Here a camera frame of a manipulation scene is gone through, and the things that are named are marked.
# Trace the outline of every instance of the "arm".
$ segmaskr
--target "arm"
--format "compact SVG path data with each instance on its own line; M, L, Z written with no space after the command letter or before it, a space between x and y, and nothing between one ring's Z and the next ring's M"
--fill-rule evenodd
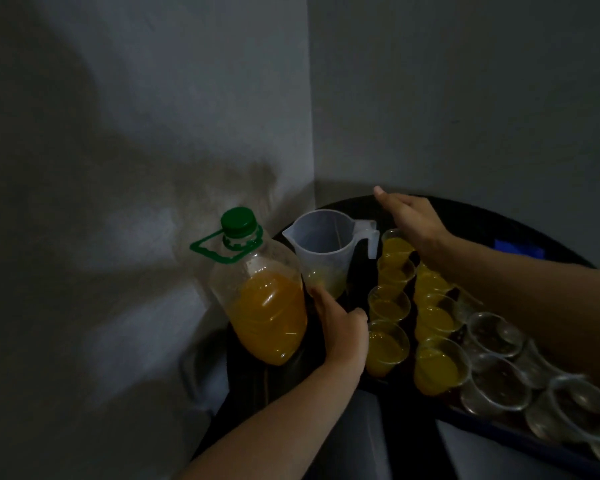
M376 197L427 265L600 384L599 270L495 251L451 235L427 199Z
M367 316L312 290L327 358L307 379L222 438L184 471L193 479L300 479L347 407L365 366Z

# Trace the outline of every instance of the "green bottle cap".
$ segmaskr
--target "green bottle cap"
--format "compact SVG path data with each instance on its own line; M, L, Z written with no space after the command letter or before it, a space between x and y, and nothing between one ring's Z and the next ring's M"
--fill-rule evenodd
M256 216L247 207L234 207L227 210L220 218L220 224L224 235L230 239L247 237L258 228Z

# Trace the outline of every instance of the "green bottle handle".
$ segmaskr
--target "green bottle handle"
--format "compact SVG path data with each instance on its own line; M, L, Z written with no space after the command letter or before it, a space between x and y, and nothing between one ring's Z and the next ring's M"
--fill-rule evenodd
M252 241L248 241L244 245L230 244L229 240L226 238L226 236L223 237L223 243L227 249L229 249L231 251L241 251L240 253L236 254L236 256L233 256L230 258L225 257L225 256L220 256L220 254L218 254L214 251L208 250L207 248L202 247L202 244L204 242L207 242L209 239L215 237L216 235L222 234L222 233L223 233L222 229L215 231L215 233L209 234L208 236L203 237L199 241L194 242L192 245L189 246L189 249L195 253L202 254L202 256L206 256L209 259L213 259L215 262L218 262L220 264L233 264L233 263L240 261L240 259L247 256L247 254L249 254L250 252L256 250L262 244L262 226L258 226L258 230L256 231L256 238Z

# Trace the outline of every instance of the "hand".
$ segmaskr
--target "hand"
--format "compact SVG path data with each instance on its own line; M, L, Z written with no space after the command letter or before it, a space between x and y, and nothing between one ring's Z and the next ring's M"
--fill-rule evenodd
M380 187L374 188L374 195L380 205L391 212L395 224L425 260L431 259L439 243L451 235L433 210L429 199L388 194Z
M361 308L346 313L322 286L309 290L322 322L325 364L338 363L355 371L357 378L365 368L369 348L367 314Z

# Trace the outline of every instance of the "plastic bottle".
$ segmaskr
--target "plastic bottle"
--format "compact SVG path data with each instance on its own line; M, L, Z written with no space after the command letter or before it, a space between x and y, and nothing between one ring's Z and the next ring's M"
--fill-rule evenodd
M282 365L306 331L299 261L268 236L247 207L227 210L220 224L222 229L191 250L216 261L209 285L242 345L258 359ZM220 234L218 252L202 246Z

